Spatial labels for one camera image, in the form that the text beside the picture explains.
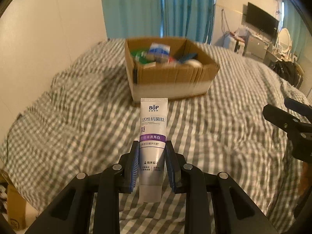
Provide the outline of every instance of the curtain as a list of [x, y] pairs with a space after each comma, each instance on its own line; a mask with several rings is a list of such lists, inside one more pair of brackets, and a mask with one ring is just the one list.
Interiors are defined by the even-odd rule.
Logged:
[[160, 0], [102, 0], [108, 38], [159, 36]]
[[164, 35], [211, 41], [214, 0], [164, 0]]
[[283, 28], [287, 28], [292, 39], [291, 53], [297, 57], [305, 47], [305, 37], [309, 34], [305, 23], [300, 17], [294, 5], [290, 0], [283, 0], [284, 2], [284, 21]]

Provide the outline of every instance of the checkered bedsheet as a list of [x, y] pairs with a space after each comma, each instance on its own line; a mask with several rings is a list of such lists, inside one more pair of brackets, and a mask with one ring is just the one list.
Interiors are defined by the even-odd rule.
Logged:
[[[286, 230], [301, 163], [291, 157], [286, 133], [261, 112], [270, 103], [307, 122], [283, 102], [308, 100], [264, 64], [198, 45], [221, 68], [205, 96], [168, 103], [167, 138], [202, 171], [228, 172], [277, 230]], [[42, 211], [77, 173], [102, 172], [129, 152], [138, 140], [139, 113], [128, 86], [124, 41], [99, 43], [58, 73], [50, 91], [22, 113], [0, 157], [21, 195]], [[171, 193], [167, 176], [160, 203], [139, 204], [137, 187], [120, 195], [121, 233], [183, 233], [184, 216], [185, 195]]]

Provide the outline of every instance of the gingham fabric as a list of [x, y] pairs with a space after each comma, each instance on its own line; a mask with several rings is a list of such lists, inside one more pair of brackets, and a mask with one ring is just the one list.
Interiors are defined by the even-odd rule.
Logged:
[[[261, 112], [267, 103], [287, 111], [285, 97], [308, 100], [264, 64], [198, 45], [221, 68], [205, 96], [168, 103], [167, 139], [202, 171], [228, 172], [284, 231], [293, 221], [301, 163], [291, 156], [286, 133]], [[0, 148], [5, 170], [41, 212], [77, 173], [100, 173], [129, 152], [138, 140], [139, 113], [127, 81], [124, 41], [99, 43], [58, 73], [50, 91], [12, 125]], [[183, 233], [185, 195], [171, 192], [167, 175], [162, 193], [155, 204], [139, 204], [137, 187], [120, 195], [121, 233]]]

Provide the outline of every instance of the toothpaste cap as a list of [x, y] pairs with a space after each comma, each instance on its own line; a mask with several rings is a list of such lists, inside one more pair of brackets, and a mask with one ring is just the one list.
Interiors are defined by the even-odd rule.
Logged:
[[139, 186], [139, 201], [141, 202], [160, 202], [162, 186]]

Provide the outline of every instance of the television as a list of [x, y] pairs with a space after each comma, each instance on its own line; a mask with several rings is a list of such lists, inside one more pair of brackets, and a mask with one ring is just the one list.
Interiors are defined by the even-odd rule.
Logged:
[[278, 20], [252, 3], [248, 3], [246, 23], [249, 23], [272, 38], [276, 37]]

